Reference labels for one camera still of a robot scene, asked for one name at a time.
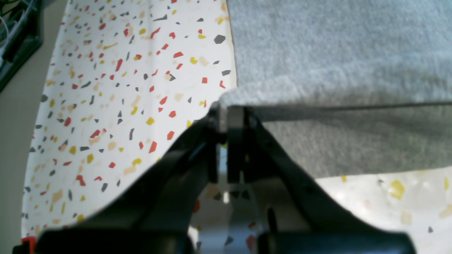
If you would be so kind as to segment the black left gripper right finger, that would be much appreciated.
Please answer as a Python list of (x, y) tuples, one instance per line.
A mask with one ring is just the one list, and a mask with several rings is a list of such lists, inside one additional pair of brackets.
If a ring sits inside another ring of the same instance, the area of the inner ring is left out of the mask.
[(381, 230), (355, 217), (298, 166), (254, 112), (232, 106), (226, 114), (228, 183), (281, 183), (295, 214), (266, 212), (267, 229), (251, 244), (254, 254), (414, 254), (406, 233)]

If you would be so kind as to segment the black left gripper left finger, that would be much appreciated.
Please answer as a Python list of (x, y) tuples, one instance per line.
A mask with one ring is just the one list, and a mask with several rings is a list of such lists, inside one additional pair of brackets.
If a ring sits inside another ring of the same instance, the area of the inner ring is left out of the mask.
[(37, 254), (195, 254), (198, 195), (216, 182), (219, 107), (194, 122), (123, 194), (87, 220), (39, 237)]

